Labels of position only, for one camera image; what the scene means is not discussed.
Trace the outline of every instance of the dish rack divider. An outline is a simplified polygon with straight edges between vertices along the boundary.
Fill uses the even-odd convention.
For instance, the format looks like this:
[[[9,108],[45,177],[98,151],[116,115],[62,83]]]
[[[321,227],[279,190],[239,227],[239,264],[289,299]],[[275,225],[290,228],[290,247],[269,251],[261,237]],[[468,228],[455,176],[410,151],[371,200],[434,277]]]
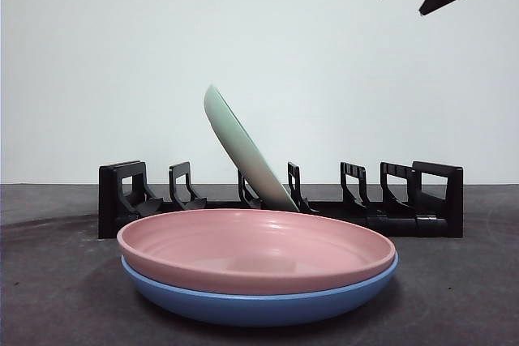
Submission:
[[[422,175],[447,178],[444,199],[422,190]],[[380,163],[382,201],[367,194],[366,169],[341,162],[342,200],[315,201],[303,198],[301,169],[288,163],[290,197],[301,213],[348,221],[393,237],[463,237],[463,168],[415,161],[411,166]],[[407,201],[401,201],[388,186],[388,176],[406,181]],[[131,177],[131,191],[125,192],[124,178]],[[189,200],[182,200],[177,180],[185,177]],[[347,178],[356,179],[359,198],[348,187]],[[139,218],[163,212],[204,208],[268,209],[268,205],[247,187],[238,171],[239,201],[210,202],[191,184],[189,162],[169,167],[171,201],[158,198],[148,186],[146,164],[140,160],[103,165],[99,168],[99,238],[115,238],[118,230]]]

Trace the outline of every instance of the dark table surface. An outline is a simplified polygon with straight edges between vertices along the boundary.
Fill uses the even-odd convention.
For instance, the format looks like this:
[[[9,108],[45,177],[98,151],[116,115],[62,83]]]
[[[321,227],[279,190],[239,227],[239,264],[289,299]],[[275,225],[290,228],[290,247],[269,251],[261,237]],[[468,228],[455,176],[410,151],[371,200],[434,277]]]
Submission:
[[[305,190],[313,199],[339,193]],[[69,197],[60,203],[56,192]],[[466,186],[462,239],[391,238],[397,272],[364,306],[264,329],[198,323],[142,298],[117,242],[97,239],[96,194],[95,186],[2,186],[2,344],[519,344],[519,186]]]

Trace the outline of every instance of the plate rim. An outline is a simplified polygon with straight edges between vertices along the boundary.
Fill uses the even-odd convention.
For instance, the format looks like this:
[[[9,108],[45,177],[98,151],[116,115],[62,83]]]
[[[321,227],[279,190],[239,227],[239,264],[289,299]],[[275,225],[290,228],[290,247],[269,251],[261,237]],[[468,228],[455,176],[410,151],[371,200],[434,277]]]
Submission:
[[[377,261],[370,262],[368,265],[364,265],[364,266],[356,269],[354,273],[359,273],[359,272],[363,272],[363,271],[366,271],[366,270],[369,270],[369,269],[372,269],[372,268],[375,268],[375,267],[379,267],[379,266],[383,265],[384,263],[387,263],[390,260],[393,260],[395,254],[397,252],[394,243],[390,239],[385,237],[384,235],[382,235],[380,233],[377,233],[374,230],[371,230],[371,229],[368,229],[366,227],[360,226],[358,224],[353,224],[353,223],[347,222],[345,220],[337,220],[337,219],[327,218],[325,216],[317,216],[317,215],[303,214],[303,213],[290,212],[290,211],[256,210],[256,209],[240,209],[240,208],[217,208],[217,210],[218,211],[228,211],[228,212],[241,211],[241,212],[245,212],[245,213],[256,213],[256,212],[258,212],[258,213],[265,213],[265,214],[290,214],[290,215],[295,215],[298,218],[307,218],[307,219],[312,219],[312,220],[322,220],[323,222],[333,223],[333,224],[346,224],[346,225],[348,225],[352,229],[359,229],[359,230],[364,231],[366,233],[369,233],[369,234],[372,234],[374,236],[377,236],[379,239],[385,241],[389,245],[389,253],[388,254],[386,254],[383,258],[381,258],[381,259],[379,259]],[[164,260],[163,258],[158,258],[158,257],[151,256],[149,254],[143,253],[142,251],[139,251],[139,250],[135,249],[134,247],[132,247],[123,238],[123,234],[128,229],[133,229],[138,224],[149,223],[150,220],[153,220],[153,219],[156,219],[156,218],[166,218],[166,217],[169,218],[169,217],[175,217],[175,216],[179,216],[179,215],[192,215],[193,213],[208,213],[209,211],[215,211],[215,210],[213,210],[213,209],[200,209],[200,210],[185,210],[185,211],[165,212],[165,213],[162,213],[162,214],[157,214],[157,215],[153,215],[153,216],[147,216],[146,218],[134,220],[133,222],[130,222],[129,224],[123,226],[118,231],[118,234],[117,234],[118,244],[124,250],[127,250],[128,252],[130,252],[134,256],[137,256],[137,257],[140,257],[140,258],[144,258],[144,259],[146,259],[147,261],[149,261],[151,263],[159,263],[162,266],[172,267],[172,268],[175,268],[175,269],[178,269],[178,270],[192,271],[194,273],[203,273],[203,274],[206,274],[206,275],[228,276],[229,278],[231,278],[231,277],[246,277],[246,278],[251,278],[251,279],[255,279],[255,280],[260,279],[260,278],[265,278],[265,277],[268,277],[269,279],[285,279],[287,277],[287,275],[270,273],[270,272],[269,273],[265,273],[265,272],[253,272],[253,271],[250,271],[250,272],[226,271],[224,273],[222,271],[204,270],[203,268],[200,268],[200,267],[183,266],[182,264],[173,263],[173,262]],[[328,273],[323,273],[321,275],[316,275],[316,276],[292,276],[291,278],[293,278],[294,280],[300,279],[300,278],[309,278],[309,279],[316,278],[316,279],[320,279],[320,278],[323,278],[323,277],[329,277],[329,276],[334,276],[334,275],[343,275],[345,273],[348,273],[348,272],[346,272],[346,271],[328,272]]]

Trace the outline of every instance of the white wall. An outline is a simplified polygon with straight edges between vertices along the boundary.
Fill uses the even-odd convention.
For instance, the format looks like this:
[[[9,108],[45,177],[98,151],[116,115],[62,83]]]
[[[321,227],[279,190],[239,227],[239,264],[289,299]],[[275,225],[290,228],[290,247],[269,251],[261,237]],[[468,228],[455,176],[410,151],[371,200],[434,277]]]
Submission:
[[[2,182],[95,183],[141,159],[234,182],[215,83],[278,177],[341,160],[459,164],[519,182],[519,0],[3,0]]]

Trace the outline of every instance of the black plastic holder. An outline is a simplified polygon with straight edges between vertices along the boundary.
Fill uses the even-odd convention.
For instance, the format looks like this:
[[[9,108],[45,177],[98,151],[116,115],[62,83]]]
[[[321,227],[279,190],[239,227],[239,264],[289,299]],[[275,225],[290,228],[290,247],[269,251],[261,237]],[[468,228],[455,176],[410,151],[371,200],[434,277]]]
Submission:
[[[444,199],[422,190],[422,174],[447,178]],[[401,201],[389,189],[388,176],[406,181],[407,201]],[[131,191],[124,192],[122,180],[132,177]],[[181,199],[177,181],[185,177],[188,200]],[[367,194],[366,170],[341,162],[341,201],[315,201],[303,198],[301,171],[288,163],[290,196],[301,213],[345,220],[373,229],[386,236],[463,237],[463,168],[415,161],[412,166],[380,163],[382,201],[371,201]],[[357,199],[348,187],[347,178],[357,180]],[[191,184],[189,162],[169,167],[171,201],[158,198],[146,181],[146,164],[139,160],[99,168],[99,238],[114,238],[127,223],[163,212],[207,208],[268,209],[268,205],[247,188],[245,177],[238,171],[239,201],[210,202]]]

